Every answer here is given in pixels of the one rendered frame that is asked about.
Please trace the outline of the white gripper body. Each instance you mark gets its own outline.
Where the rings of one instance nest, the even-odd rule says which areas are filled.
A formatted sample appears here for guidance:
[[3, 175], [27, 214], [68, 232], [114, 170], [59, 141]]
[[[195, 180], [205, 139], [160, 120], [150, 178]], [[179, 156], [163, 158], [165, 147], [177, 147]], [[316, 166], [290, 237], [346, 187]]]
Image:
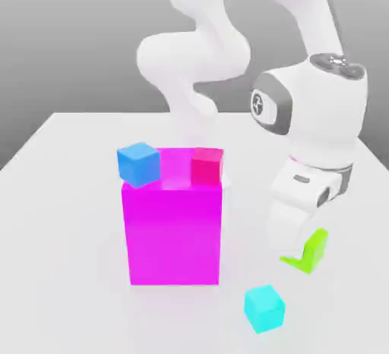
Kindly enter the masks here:
[[305, 243], [317, 229], [313, 204], [273, 198], [268, 217], [268, 239], [280, 257], [300, 258]]

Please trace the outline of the small green cube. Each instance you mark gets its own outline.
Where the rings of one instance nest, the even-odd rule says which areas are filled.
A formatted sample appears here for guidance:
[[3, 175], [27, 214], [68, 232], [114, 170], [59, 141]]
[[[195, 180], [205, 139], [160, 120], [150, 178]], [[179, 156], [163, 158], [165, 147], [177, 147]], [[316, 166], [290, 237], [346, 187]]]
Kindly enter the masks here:
[[310, 274], [324, 257], [327, 238], [328, 231], [326, 229], [317, 229], [305, 243], [301, 258], [280, 257], [280, 260], [304, 273]]

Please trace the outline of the small cyan cube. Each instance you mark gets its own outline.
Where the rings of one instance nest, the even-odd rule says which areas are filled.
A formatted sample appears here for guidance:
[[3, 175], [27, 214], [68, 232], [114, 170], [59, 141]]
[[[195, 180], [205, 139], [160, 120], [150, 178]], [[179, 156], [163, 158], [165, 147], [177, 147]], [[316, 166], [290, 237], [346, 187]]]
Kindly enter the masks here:
[[286, 304], [271, 285], [245, 292], [244, 313], [255, 333], [263, 333], [283, 324]]

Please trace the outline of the small red cube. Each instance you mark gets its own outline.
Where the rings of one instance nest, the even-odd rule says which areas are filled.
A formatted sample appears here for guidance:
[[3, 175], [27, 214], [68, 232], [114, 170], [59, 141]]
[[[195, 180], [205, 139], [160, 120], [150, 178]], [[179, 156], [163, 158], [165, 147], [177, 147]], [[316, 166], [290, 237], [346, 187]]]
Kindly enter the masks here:
[[223, 175], [223, 150], [196, 147], [191, 157], [191, 182], [195, 185], [219, 185]]

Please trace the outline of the small blue cube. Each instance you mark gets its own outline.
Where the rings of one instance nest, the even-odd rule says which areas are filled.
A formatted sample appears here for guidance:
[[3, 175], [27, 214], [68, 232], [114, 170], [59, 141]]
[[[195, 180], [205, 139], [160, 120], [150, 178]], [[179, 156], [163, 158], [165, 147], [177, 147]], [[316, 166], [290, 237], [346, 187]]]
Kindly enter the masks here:
[[161, 179], [160, 152], [144, 142], [117, 149], [119, 176], [133, 188]]

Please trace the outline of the large magenta box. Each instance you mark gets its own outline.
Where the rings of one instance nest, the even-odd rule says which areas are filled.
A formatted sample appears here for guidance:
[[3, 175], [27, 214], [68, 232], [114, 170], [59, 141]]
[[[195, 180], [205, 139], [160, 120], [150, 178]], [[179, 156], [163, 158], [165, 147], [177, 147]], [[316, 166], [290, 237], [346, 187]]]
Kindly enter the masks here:
[[133, 286], [215, 286], [220, 278], [223, 186], [191, 182], [194, 148], [160, 149], [161, 179], [122, 185]]

